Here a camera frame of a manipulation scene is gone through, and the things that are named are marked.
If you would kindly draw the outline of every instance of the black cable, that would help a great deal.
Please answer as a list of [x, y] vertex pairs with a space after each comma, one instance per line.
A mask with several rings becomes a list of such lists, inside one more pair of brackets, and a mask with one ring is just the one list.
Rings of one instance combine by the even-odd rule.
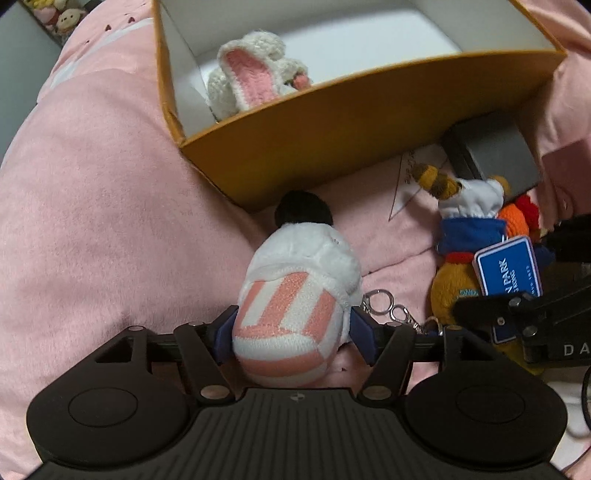
[[587, 428], [591, 430], [591, 414], [589, 414], [589, 378], [591, 377], [591, 367], [585, 372], [583, 377], [583, 388], [581, 390], [581, 406], [583, 407], [583, 418], [587, 424]]

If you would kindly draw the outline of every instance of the pink bedding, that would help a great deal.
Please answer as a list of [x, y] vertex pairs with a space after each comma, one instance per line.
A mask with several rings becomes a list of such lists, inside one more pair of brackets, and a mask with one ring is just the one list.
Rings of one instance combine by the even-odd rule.
[[[573, 0], [527, 4], [571, 50], [554, 84], [522, 113], [536, 116], [539, 152], [555, 155], [546, 156], [540, 190], [552, 220], [552, 166], [591, 165], [588, 154], [578, 164], [572, 151], [552, 154], [591, 134], [582, 80], [591, 77], [591, 20]], [[249, 216], [230, 205], [179, 155], [158, 104], [150, 15], [147, 0], [107, 0], [83, 21], [0, 169], [5, 480], [38, 465], [24, 423], [37, 392], [126, 326], [169, 332], [215, 318], [236, 301], [252, 253], [271, 231], [270, 211]], [[444, 160], [435, 146], [414, 155]], [[359, 255], [365, 290], [389, 289], [420, 319], [439, 219], [434, 200], [413, 196], [405, 183], [407, 161], [385, 161], [317, 192]], [[569, 179], [561, 185], [579, 195]], [[414, 381], [432, 368], [416, 368]], [[323, 384], [357, 388], [367, 371], [348, 346]]]

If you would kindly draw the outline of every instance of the cardboard box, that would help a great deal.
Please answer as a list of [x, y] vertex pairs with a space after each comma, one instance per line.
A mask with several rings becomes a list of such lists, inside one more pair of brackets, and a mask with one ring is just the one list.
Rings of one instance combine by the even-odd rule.
[[[156, 0], [164, 116], [183, 154], [249, 211], [515, 107], [560, 44], [513, 0]], [[216, 122], [206, 83], [223, 43], [263, 29], [314, 86]]]

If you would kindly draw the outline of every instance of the white plush toy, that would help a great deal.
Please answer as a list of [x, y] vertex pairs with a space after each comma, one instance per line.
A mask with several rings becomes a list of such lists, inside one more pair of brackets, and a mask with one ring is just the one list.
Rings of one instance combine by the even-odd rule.
[[307, 67], [287, 59], [279, 36], [254, 31], [221, 46], [219, 67], [207, 81], [210, 107], [218, 120], [310, 86]]
[[361, 266], [314, 194], [288, 193], [275, 222], [242, 285], [233, 350], [254, 382], [293, 388], [322, 377], [348, 341]]

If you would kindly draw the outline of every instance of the black plush ear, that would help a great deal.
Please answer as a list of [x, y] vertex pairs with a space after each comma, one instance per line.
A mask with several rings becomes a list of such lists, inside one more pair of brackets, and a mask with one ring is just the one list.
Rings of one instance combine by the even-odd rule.
[[333, 225], [330, 208], [318, 196], [303, 190], [286, 193], [275, 209], [275, 224], [280, 228], [284, 223], [326, 223]]

